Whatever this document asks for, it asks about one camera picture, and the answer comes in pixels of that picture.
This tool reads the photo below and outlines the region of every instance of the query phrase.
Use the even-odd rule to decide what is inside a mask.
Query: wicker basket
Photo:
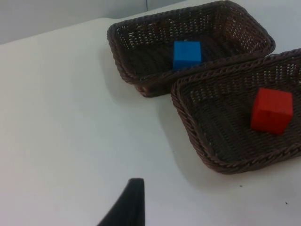
[[[169,93],[183,76],[257,59],[275,48],[266,30],[230,1],[127,20],[107,35],[121,77],[145,97]],[[173,71],[175,40],[201,41],[203,63]]]
[[[259,87],[293,94],[293,119],[276,136],[250,129]],[[224,174],[301,155],[301,49],[178,80],[173,103],[202,161]]]

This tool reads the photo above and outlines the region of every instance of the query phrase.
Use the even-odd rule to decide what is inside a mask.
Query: wooden block
[[[251,128],[282,134],[293,117],[290,92],[260,88],[254,101]]]

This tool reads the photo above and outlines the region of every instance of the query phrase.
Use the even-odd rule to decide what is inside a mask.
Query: white table
[[[301,47],[301,1],[237,2],[276,52]],[[233,176],[208,169],[170,96],[143,98],[120,78],[106,40],[114,22],[0,46],[0,225],[94,226],[133,177],[145,179],[148,226],[298,225],[301,159]]]

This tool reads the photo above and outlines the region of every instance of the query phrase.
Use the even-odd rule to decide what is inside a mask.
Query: blue block
[[[201,43],[199,41],[174,42],[174,70],[198,65],[201,61]]]

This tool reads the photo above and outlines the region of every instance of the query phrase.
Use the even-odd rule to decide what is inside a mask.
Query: woven basket bottom
[[[202,63],[246,53],[220,33],[190,37],[187,40],[201,42]],[[137,75],[162,73],[173,68],[173,46],[173,43],[141,46],[127,54]]]
[[[274,84],[270,89],[293,93],[293,119],[284,134],[276,136],[250,129],[251,110],[258,88],[225,94],[200,101],[198,91],[192,91],[189,108],[212,147],[211,155],[223,162],[237,162],[275,153],[301,142],[300,84]]]

